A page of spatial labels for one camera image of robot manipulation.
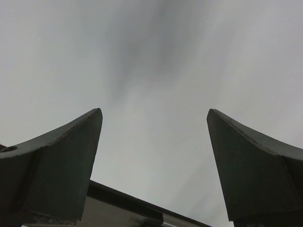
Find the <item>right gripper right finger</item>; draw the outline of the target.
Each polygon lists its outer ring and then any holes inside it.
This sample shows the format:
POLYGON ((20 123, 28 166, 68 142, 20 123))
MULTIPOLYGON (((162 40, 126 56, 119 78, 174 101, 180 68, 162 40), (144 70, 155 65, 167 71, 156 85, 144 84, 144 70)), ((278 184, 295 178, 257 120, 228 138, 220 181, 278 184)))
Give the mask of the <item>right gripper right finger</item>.
POLYGON ((216 109, 207 125, 228 219, 236 227, 303 224, 303 151, 216 109))

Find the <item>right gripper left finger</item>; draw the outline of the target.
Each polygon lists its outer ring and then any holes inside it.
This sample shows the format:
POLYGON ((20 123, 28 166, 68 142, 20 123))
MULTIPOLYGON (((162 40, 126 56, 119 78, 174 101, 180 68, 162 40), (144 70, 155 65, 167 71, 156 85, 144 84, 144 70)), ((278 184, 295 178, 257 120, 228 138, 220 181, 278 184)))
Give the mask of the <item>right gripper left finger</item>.
POLYGON ((0 148, 0 224, 74 225, 84 211, 102 128, 95 108, 50 132, 0 148))

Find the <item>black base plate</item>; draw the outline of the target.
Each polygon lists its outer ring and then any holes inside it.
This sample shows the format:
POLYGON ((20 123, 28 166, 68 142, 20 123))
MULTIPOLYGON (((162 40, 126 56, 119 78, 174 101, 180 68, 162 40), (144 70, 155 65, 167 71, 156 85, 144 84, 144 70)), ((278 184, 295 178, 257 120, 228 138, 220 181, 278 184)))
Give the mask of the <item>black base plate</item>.
POLYGON ((208 227, 199 221, 90 181, 77 227, 208 227))

